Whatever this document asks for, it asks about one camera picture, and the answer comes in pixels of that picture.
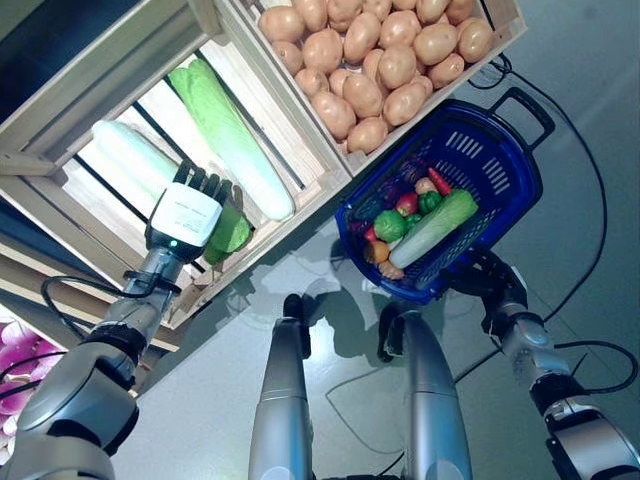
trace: basket handle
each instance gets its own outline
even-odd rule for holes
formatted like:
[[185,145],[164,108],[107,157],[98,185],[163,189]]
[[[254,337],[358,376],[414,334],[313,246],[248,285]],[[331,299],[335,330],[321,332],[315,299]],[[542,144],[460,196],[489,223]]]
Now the basket handle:
[[495,114],[496,110],[500,108],[500,106],[509,98],[512,98],[524,108],[526,108],[529,113],[531,113],[531,115],[533,115],[536,120],[540,122],[540,125],[542,125],[542,128],[544,129],[542,135],[540,135],[533,143],[527,145],[527,148],[532,151],[538,145],[540,145],[549,135],[551,135],[551,133],[553,133],[553,131],[556,129],[556,124],[551,119],[546,110],[542,108],[542,106],[538,102],[531,98],[528,93],[525,93],[524,90],[518,87],[511,87],[509,90],[507,90],[504,95],[502,95],[502,97],[500,97],[500,99],[493,104],[493,106],[489,109],[489,112],[491,114]]

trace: red pepper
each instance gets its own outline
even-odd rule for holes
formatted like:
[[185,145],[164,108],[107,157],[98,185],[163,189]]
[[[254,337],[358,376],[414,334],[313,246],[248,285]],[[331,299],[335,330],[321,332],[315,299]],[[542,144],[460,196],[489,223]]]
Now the red pepper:
[[373,225],[371,226],[371,228],[369,228],[369,230],[364,232],[364,238],[369,243],[373,243],[378,240],[378,237],[376,237],[376,232],[373,230]]
[[451,186],[447,183],[447,181],[440,176],[438,172],[436,172],[433,168],[429,167],[427,169],[427,173],[429,174],[429,178],[433,182],[433,184],[438,189],[438,192],[443,197],[445,195],[449,195],[451,193]]

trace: blue plastic basket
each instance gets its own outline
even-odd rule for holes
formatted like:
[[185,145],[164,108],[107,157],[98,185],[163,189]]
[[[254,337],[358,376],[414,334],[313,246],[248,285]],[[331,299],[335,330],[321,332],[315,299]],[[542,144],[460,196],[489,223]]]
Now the blue plastic basket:
[[[532,144],[496,109],[507,99],[524,106],[544,132]],[[544,109],[519,88],[509,89],[489,110],[457,100],[443,102],[418,123],[403,141],[384,154],[381,163],[336,213],[346,253],[373,283],[393,295],[427,303],[446,290],[440,271],[470,263],[473,246],[491,248],[541,197],[542,182],[532,151],[555,129]],[[383,210],[394,208],[404,193],[435,168],[454,188],[473,195],[478,212],[436,247],[388,280],[364,261],[364,232]]]

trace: orange vegetable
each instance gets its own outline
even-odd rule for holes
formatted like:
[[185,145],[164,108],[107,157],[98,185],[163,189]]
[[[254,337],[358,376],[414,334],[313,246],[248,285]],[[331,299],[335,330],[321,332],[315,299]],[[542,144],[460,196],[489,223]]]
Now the orange vegetable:
[[383,277],[387,277],[389,280],[400,280],[404,277],[404,272],[389,260],[378,265],[378,270],[380,270]]
[[366,247],[364,247],[364,259],[369,263],[381,263],[384,262],[387,258],[389,258],[389,246],[376,240],[375,242],[369,243]]

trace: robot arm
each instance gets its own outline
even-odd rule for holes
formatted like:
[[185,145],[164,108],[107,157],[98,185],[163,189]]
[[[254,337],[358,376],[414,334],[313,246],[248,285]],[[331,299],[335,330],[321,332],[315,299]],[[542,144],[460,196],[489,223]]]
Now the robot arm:
[[473,255],[476,268],[443,274],[452,288],[482,297],[483,330],[498,340],[516,379],[529,389],[547,426],[547,449],[560,478],[639,478],[637,450],[571,375],[543,320],[528,311],[517,271],[491,252]]
[[185,263],[202,254],[222,207],[208,181],[183,163],[158,201],[145,232],[149,253],[105,319],[51,370],[18,421],[6,480],[113,480],[109,460],[131,433],[138,408],[128,390],[156,334]]

